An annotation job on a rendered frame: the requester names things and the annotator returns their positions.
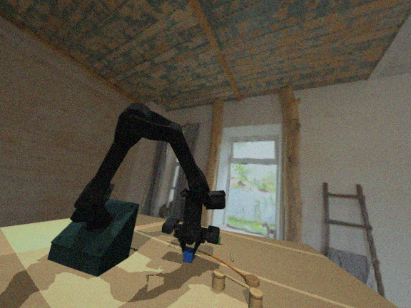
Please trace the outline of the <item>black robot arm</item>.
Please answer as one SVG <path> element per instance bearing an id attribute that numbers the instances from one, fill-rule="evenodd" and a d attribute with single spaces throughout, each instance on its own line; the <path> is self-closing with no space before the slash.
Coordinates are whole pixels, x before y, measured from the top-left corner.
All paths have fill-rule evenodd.
<path id="1" fill-rule="evenodd" d="M 86 222 L 84 230 L 102 233 L 115 213 L 105 207 L 114 184 L 113 175 L 123 162 L 128 150 L 140 139 L 160 140 L 170 143 L 188 181 L 188 187 L 180 192 L 186 198 L 185 210 L 200 212 L 225 208 L 225 192 L 210 191 L 205 175 L 196 165 L 190 148 L 183 135 L 182 127 L 142 103 L 132 103 L 118 117 L 114 140 L 95 177 L 84 188 L 74 203 L 75 212 L 71 221 Z M 178 241 L 192 245 L 203 235 L 200 219 L 189 221 L 185 218 L 178 229 Z"/>

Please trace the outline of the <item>blue block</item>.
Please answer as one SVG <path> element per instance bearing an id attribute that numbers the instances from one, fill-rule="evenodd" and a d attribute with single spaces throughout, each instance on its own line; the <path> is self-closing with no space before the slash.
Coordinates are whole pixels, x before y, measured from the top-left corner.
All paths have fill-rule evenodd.
<path id="1" fill-rule="evenodd" d="M 185 251 L 184 251 L 184 253 L 183 253 L 183 261 L 186 261 L 186 262 L 192 262 L 192 260 L 193 260 L 193 248 L 190 248 L 190 247 L 186 247 L 186 249 L 185 249 Z"/>

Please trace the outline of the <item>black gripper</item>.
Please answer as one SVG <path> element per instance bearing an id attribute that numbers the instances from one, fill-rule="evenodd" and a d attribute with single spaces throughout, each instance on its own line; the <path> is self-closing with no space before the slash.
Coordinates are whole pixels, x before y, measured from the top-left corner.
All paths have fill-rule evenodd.
<path id="1" fill-rule="evenodd" d="M 183 213 L 183 221 L 185 220 L 185 218 L 189 221 L 193 221 L 196 220 L 197 218 L 200 219 L 201 221 L 201 213 L 200 212 L 189 212 L 187 210 L 184 210 Z M 173 229 L 175 230 L 175 234 L 173 235 L 174 237 L 178 238 L 178 229 L 180 228 L 181 224 L 178 224 L 179 220 L 175 219 L 175 218 L 169 218 L 162 226 L 162 232 L 163 233 L 167 233 L 167 234 L 171 234 L 173 232 Z M 203 235 L 200 241 L 196 241 L 195 246 L 194 246 L 194 250 L 193 250 L 193 256 L 196 253 L 196 250 L 198 249 L 198 246 L 200 245 L 200 243 L 205 243 L 205 241 L 212 243 L 212 244 L 218 244 L 219 241 L 219 234 L 220 234 L 220 228 L 219 227 L 215 227 L 215 226 L 208 226 L 208 228 L 204 228 L 202 227 L 203 230 Z M 182 251 L 184 253 L 185 249 L 186 249 L 186 244 L 184 242 L 180 242 L 181 244 L 181 248 Z"/>

